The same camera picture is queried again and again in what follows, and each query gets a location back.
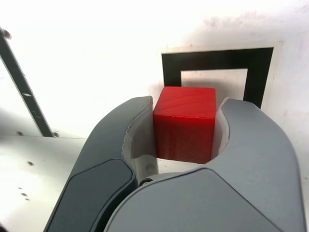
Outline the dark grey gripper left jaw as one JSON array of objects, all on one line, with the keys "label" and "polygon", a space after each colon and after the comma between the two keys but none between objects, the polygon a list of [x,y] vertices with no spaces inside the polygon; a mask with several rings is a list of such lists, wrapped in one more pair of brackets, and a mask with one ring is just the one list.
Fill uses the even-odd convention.
[{"label": "dark grey gripper left jaw", "polygon": [[93,128],[45,230],[103,231],[122,200],[157,173],[153,99],[132,98]]}]

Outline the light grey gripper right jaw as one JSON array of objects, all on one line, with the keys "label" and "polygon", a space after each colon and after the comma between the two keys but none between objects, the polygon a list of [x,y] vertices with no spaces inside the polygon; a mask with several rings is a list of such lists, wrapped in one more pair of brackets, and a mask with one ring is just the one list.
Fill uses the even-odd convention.
[{"label": "light grey gripper right jaw", "polygon": [[114,211],[108,232],[304,232],[295,150],[254,104],[226,100],[218,111],[218,155],[152,181]]}]

